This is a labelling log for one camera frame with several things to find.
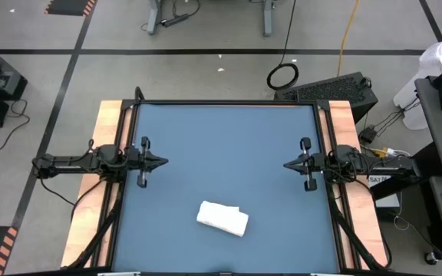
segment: gray floor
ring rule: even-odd
[[[179,4],[179,13],[191,12],[195,1]],[[427,0],[442,31],[442,0]],[[72,49],[82,17],[44,15],[46,0],[0,0],[1,49]],[[262,36],[262,6],[245,0],[201,0],[199,13],[149,36],[139,27],[147,21],[147,1],[100,0],[83,48],[190,49],[283,48],[292,2],[281,0],[274,11],[274,34]],[[353,1],[297,1],[289,48],[338,49]],[[164,17],[171,17],[171,3]],[[362,0],[346,48],[425,49],[436,42],[418,0]],[[5,55],[29,80],[31,122],[18,131],[0,152],[0,225],[12,223],[16,206],[36,154],[68,62],[69,55]],[[131,98],[139,85],[149,99],[271,99],[266,75],[280,55],[81,55],[55,126],[49,153],[81,153],[91,138],[102,100]],[[335,55],[286,56],[299,66],[299,84],[334,77]],[[373,80],[379,103],[368,116],[377,123],[396,109],[391,99],[415,75],[418,56],[344,56],[342,73],[361,71]],[[281,71],[275,81],[288,80]],[[8,120],[0,142],[19,122]],[[389,146],[415,153],[431,141],[428,130],[407,130],[401,121],[388,128],[373,146]],[[59,176],[48,185],[74,200],[80,176]],[[413,198],[406,196],[404,201]],[[71,207],[35,186],[6,273],[57,269],[61,263]],[[423,262],[429,248],[412,231],[398,231],[388,223],[383,232],[397,271],[442,274]]]

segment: blue table surface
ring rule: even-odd
[[[140,106],[135,143],[169,162],[137,186],[126,183],[114,271],[336,273],[337,257],[323,178],[282,167],[318,136],[313,109],[300,107]],[[202,201],[239,206],[243,237],[200,224]]]

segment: white cloth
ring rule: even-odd
[[[203,201],[197,221],[243,237],[249,216],[239,211],[239,207],[224,206]]]

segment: yellow cable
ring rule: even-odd
[[[354,4],[354,8],[352,9],[351,18],[349,18],[349,23],[347,25],[347,28],[345,29],[344,37],[342,38],[341,50],[338,53],[337,77],[341,73],[342,52],[344,51],[345,39],[347,38],[347,33],[349,32],[349,29],[351,28],[352,21],[354,20],[354,15],[356,14],[356,11],[358,10],[358,6],[359,6],[359,0],[356,0],[356,3]]]

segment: folded towel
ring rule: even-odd
[[[204,201],[200,205],[197,221],[243,237],[249,216],[240,212],[239,207]]]

